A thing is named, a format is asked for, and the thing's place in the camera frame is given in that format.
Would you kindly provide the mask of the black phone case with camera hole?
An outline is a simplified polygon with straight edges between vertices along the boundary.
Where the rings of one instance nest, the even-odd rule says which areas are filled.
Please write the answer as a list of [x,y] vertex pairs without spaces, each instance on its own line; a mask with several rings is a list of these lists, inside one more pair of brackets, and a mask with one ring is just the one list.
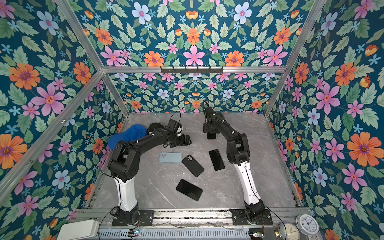
[[198,177],[204,172],[204,168],[198,163],[198,161],[192,156],[187,155],[183,160],[182,164],[194,175]]

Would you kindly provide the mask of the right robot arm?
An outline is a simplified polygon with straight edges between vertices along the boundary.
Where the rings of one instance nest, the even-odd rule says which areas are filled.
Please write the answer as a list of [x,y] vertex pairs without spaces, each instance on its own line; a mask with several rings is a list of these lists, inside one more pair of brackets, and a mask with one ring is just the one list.
[[256,184],[250,166],[250,148],[248,137],[236,131],[225,119],[224,115],[209,106],[207,101],[202,103],[205,122],[203,131],[208,136],[222,134],[227,141],[227,158],[235,167],[239,176],[245,203],[245,218],[250,224],[256,224],[265,214],[266,206],[256,189]]

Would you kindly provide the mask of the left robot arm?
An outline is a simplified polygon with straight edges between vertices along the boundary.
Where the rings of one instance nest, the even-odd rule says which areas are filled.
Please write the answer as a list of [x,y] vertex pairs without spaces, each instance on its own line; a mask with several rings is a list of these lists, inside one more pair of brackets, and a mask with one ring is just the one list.
[[139,172],[141,156],[157,147],[183,147],[192,143],[189,135],[182,133],[180,122],[170,119],[168,125],[152,123],[149,127],[136,124],[124,133],[109,139],[113,151],[108,170],[118,191],[118,209],[113,225],[133,226],[139,220],[139,204],[135,195],[135,177]]

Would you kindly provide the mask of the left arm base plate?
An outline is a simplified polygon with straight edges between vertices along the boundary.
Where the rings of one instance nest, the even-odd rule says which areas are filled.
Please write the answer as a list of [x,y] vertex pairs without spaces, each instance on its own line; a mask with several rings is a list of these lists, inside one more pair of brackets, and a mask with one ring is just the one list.
[[151,226],[154,220],[155,211],[153,210],[132,210],[125,212],[121,209],[114,214],[112,226],[114,227],[136,227]]

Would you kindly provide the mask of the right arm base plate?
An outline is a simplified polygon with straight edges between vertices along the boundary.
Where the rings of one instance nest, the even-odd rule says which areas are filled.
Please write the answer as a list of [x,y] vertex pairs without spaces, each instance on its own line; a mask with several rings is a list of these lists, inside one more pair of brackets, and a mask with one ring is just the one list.
[[273,225],[271,213],[268,210],[265,210],[262,213],[254,214],[246,209],[230,209],[230,213],[232,214],[232,221],[235,226]]

